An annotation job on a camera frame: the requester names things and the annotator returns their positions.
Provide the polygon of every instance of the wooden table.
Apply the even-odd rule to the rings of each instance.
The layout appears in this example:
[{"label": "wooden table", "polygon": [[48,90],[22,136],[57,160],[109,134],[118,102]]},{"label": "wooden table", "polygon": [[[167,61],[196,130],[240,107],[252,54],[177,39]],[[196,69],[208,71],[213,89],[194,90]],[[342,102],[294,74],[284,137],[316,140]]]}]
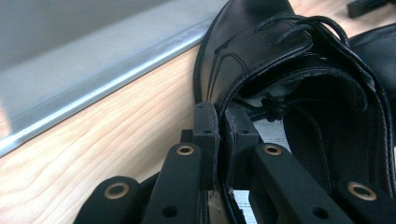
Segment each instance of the wooden table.
[{"label": "wooden table", "polygon": [[[349,36],[396,22],[388,5],[355,20],[347,1],[292,0],[297,14],[328,16]],[[0,159],[0,223],[71,223],[103,180],[142,181],[192,125],[188,50]]]}]

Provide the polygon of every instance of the shoe upper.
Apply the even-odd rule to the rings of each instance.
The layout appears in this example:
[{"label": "shoe upper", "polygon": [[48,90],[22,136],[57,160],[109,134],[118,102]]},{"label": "shoe upper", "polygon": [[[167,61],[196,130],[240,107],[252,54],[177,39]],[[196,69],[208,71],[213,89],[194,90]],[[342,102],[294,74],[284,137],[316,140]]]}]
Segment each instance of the shoe upper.
[{"label": "shoe upper", "polygon": [[287,1],[232,0],[201,46],[194,89],[220,119],[264,92],[259,111],[283,117],[293,156],[328,192],[348,178],[395,196],[388,97],[335,22],[295,16]]}]

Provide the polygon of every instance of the black leather shoe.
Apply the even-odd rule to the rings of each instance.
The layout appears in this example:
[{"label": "black leather shoe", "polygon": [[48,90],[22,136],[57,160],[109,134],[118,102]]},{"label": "black leather shoe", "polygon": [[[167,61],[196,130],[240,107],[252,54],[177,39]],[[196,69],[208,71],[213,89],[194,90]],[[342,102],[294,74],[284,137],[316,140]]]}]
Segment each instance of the black leather shoe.
[{"label": "black leather shoe", "polygon": [[[251,119],[283,119],[294,158],[329,194],[354,179],[395,196],[389,100],[334,21],[296,16],[283,0],[231,0],[200,48],[194,93],[214,104],[224,139],[233,134],[232,105]],[[231,142],[223,150],[237,148]],[[219,164],[233,164],[234,152],[219,153]]]},{"label": "black leather shoe", "polygon": [[378,75],[396,120],[396,23],[350,38],[350,46]]}]

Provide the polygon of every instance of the black shoelace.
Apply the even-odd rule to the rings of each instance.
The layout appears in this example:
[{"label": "black shoelace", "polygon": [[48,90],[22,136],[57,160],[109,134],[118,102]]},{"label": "black shoelace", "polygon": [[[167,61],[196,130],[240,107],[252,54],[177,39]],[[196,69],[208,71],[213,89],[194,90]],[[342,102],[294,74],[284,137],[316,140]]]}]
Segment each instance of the black shoelace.
[{"label": "black shoelace", "polygon": [[350,48],[349,39],[344,29],[340,25],[338,25],[337,22],[323,16],[303,17],[298,15],[278,15],[270,19],[267,19],[265,21],[262,21],[258,26],[256,26],[255,32],[259,32],[263,30],[266,26],[268,26],[272,22],[283,21],[283,20],[296,21],[295,22],[296,26],[289,29],[285,34],[283,34],[278,39],[277,41],[278,43],[281,43],[287,37],[295,34],[296,32],[307,31],[308,33],[310,33],[312,30],[315,29],[315,26],[319,24],[326,24],[330,26],[337,33],[338,39],[340,39],[340,41],[345,46]]}]

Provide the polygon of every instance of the metal grommet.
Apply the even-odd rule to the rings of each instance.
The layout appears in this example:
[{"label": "metal grommet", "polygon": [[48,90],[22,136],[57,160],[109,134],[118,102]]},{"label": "metal grommet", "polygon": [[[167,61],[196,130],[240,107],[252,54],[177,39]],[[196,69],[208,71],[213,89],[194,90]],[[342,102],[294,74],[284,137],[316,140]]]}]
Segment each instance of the metal grommet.
[{"label": "metal grommet", "polygon": [[356,197],[364,201],[375,201],[376,194],[372,189],[367,188],[363,184],[357,182],[347,183],[347,190]]},{"label": "metal grommet", "polygon": [[105,197],[111,200],[122,198],[128,193],[128,191],[129,191],[129,186],[127,184],[122,182],[115,183],[106,188]]},{"label": "metal grommet", "polygon": [[265,146],[264,151],[270,155],[273,155],[273,156],[278,156],[278,155],[282,154],[282,150],[280,150],[280,148],[273,147],[273,146]]},{"label": "metal grommet", "polygon": [[189,146],[181,146],[177,149],[177,154],[181,156],[188,156],[192,154],[194,151],[194,148],[189,147]]}]

